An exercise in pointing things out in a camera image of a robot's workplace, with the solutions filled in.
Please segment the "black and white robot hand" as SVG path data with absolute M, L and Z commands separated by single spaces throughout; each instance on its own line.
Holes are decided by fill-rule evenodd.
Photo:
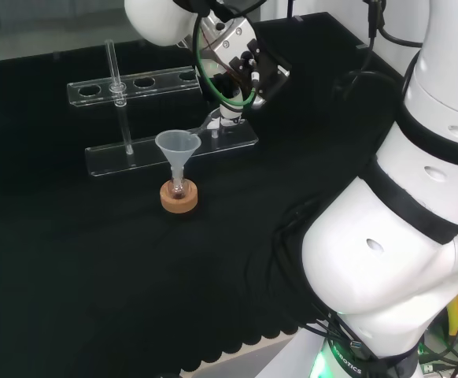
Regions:
M 212 78 L 215 88 L 226 98 L 233 102 L 242 102 L 243 93 L 241 88 L 227 74 L 216 74 Z M 220 105 L 220 125 L 222 127 L 233 127 L 242 122 L 242 106 L 224 103 Z

